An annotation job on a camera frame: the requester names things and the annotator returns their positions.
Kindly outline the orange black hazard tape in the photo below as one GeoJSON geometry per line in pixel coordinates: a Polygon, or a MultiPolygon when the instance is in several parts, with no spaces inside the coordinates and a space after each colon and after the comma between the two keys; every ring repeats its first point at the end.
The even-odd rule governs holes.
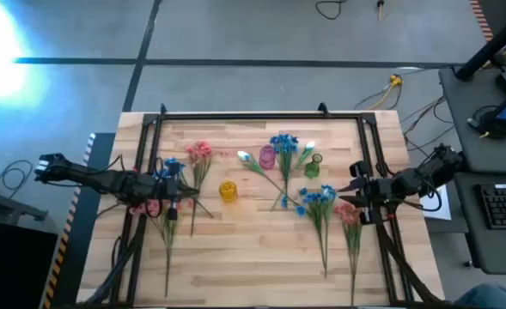
{"type": "Polygon", "coordinates": [[[493,39],[493,32],[490,28],[490,25],[485,17],[485,14],[481,8],[481,4],[479,0],[468,0],[472,12],[475,16],[477,23],[479,24],[480,30],[487,42],[493,39]]]}

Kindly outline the white paper sheet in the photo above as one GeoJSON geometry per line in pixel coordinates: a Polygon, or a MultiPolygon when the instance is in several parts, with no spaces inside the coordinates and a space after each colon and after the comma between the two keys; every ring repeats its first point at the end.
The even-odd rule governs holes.
{"type": "Polygon", "coordinates": [[[420,198],[420,203],[424,207],[424,217],[430,219],[451,220],[451,212],[448,201],[448,191],[445,185],[437,188],[440,195],[440,200],[436,194],[432,197],[425,195],[420,198]]]}

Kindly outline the blue artificial flower bunch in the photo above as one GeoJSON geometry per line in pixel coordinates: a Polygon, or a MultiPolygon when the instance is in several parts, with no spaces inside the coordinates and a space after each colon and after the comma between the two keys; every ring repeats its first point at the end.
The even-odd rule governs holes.
{"type": "Polygon", "coordinates": [[[293,156],[297,151],[298,140],[291,134],[279,134],[270,139],[270,144],[277,155],[277,163],[283,177],[283,193],[288,194],[288,183],[293,156]]]}
{"type": "Polygon", "coordinates": [[[288,209],[290,206],[293,206],[297,215],[300,217],[308,218],[314,226],[314,231],[316,232],[317,240],[319,242],[318,232],[316,228],[317,224],[315,218],[315,206],[317,202],[324,203],[327,206],[327,220],[329,229],[329,221],[336,199],[336,191],[330,185],[322,185],[318,190],[314,191],[311,191],[307,188],[302,188],[299,190],[299,197],[302,199],[300,206],[294,206],[292,203],[289,203],[286,209],[288,209]]]}
{"type": "Polygon", "coordinates": [[[168,159],[162,163],[162,170],[155,174],[154,199],[169,201],[166,217],[170,221],[178,219],[177,203],[182,198],[195,198],[200,193],[199,189],[187,185],[183,180],[184,167],[176,159],[168,159]]]}

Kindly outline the black hazard-striped floor mat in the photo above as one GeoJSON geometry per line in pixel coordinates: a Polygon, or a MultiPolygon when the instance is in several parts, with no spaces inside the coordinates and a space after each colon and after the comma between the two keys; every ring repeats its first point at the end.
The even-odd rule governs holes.
{"type": "Polygon", "coordinates": [[[73,191],[41,309],[76,302],[100,200],[101,194],[90,188],[73,191]]]}

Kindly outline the black computer keyboard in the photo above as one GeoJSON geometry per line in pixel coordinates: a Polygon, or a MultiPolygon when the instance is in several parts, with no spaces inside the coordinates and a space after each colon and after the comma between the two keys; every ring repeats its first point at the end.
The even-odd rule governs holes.
{"type": "Polygon", "coordinates": [[[506,184],[476,185],[489,229],[506,229],[506,184]]]}

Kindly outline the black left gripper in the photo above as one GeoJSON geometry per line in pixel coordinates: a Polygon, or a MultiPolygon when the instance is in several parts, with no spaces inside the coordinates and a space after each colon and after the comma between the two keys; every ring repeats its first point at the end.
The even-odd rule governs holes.
{"type": "MultiPolygon", "coordinates": [[[[169,220],[178,219],[177,202],[180,200],[180,175],[185,167],[178,161],[155,161],[153,165],[154,177],[154,195],[152,203],[153,211],[151,216],[157,218],[162,214],[162,201],[168,200],[168,210],[166,216],[169,220]]],[[[199,194],[200,190],[187,186],[185,192],[189,194],[199,194]]],[[[198,196],[186,197],[189,203],[197,203],[198,196]]]]}

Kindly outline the grey desk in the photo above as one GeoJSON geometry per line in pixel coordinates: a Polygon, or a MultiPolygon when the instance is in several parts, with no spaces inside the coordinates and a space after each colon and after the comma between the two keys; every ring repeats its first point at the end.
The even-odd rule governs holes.
{"type": "Polygon", "coordinates": [[[498,74],[498,70],[482,70],[463,82],[451,69],[438,72],[467,169],[475,173],[506,173],[506,139],[482,137],[467,122],[506,100],[496,83],[498,74]]]}
{"type": "Polygon", "coordinates": [[[489,229],[476,185],[506,184],[506,174],[457,173],[454,184],[466,219],[472,262],[486,274],[506,275],[506,229],[489,229]]]}

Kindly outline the person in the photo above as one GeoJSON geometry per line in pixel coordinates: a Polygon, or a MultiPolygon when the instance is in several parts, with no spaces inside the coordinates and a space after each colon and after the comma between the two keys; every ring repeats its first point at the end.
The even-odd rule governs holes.
{"type": "Polygon", "coordinates": [[[495,283],[482,283],[469,289],[454,304],[485,309],[506,309],[506,287],[495,283]]]}

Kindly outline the green glass vase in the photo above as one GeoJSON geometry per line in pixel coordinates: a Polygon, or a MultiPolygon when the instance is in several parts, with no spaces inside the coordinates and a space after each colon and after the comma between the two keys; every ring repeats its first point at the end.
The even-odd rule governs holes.
{"type": "Polygon", "coordinates": [[[309,179],[317,178],[320,174],[320,163],[322,160],[321,154],[313,154],[312,160],[305,166],[304,175],[309,179]]]}

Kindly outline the pink glass vase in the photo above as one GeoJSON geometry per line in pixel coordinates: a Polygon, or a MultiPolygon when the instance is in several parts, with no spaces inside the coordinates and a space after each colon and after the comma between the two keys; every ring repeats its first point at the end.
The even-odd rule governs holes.
{"type": "Polygon", "coordinates": [[[272,169],[275,165],[276,152],[272,145],[265,145],[259,151],[259,165],[263,169],[272,169]]]}

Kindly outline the black diagonal pole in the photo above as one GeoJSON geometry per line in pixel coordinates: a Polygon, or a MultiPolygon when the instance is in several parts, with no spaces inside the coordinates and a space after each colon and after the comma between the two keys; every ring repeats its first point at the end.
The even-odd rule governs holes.
{"type": "Polygon", "coordinates": [[[476,54],[474,54],[459,69],[454,70],[454,75],[462,81],[470,79],[484,64],[492,60],[494,56],[506,46],[506,26],[501,32],[487,42],[476,54]]]}

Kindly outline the grey metal stand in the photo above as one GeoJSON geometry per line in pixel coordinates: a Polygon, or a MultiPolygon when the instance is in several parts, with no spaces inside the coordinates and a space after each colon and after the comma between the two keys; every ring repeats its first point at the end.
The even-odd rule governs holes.
{"type": "Polygon", "coordinates": [[[29,215],[36,221],[43,221],[47,212],[0,195],[0,216],[7,224],[15,225],[23,215],[29,215]]]}

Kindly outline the black cabinet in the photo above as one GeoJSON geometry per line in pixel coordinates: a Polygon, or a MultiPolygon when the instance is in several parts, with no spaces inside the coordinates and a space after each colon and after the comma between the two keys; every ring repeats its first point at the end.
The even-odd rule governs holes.
{"type": "Polygon", "coordinates": [[[0,223],[0,309],[38,309],[58,236],[0,223]]]}

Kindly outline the yellow glass vase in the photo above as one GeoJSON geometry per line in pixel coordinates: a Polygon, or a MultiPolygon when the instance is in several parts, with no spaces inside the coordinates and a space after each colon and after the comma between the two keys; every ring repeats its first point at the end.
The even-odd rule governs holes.
{"type": "Polygon", "coordinates": [[[225,203],[233,203],[238,199],[237,186],[232,181],[224,181],[219,185],[219,194],[225,203]]]}

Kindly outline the pink artificial flower bunch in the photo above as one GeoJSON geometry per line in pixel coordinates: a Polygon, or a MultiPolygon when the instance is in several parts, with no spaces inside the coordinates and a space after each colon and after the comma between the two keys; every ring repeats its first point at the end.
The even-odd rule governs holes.
{"type": "Polygon", "coordinates": [[[225,150],[213,150],[210,143],[206,141],[197,141],[192,145],[186,146],[186,152],[192,166],[193,188],[198,191],[192,198],[190,231],[190,236],[192,237],[195,231],[195,219],[198,208],[201,208],[210,218],[214,218],[214,215],[199,201],[199,197],[213,158],[215,156],[226,156],[228,152],[225,150]]]}
{"type": "Polygon", "coordinates": [[[130,207],[130,215],[145,215],[150,218],[155,230],[159,233],[165,249],[165,282],[164,296],[168,296],[172,255],[177,230],[179,227],[179,213],[184,206],[192,204],[192,199],[172,203],[168,200],[150,199],[138,206],[130,207]]]}
{"type": "Polygon", "coordinates": [[[335,212],[340,216],[348,248],[351,274],[351,306],[354,306],[357,266],[361,251],[361,236],[363,228],[360,221],[361,210],[352,203],[343,202],[335,207],[335,212]]]}

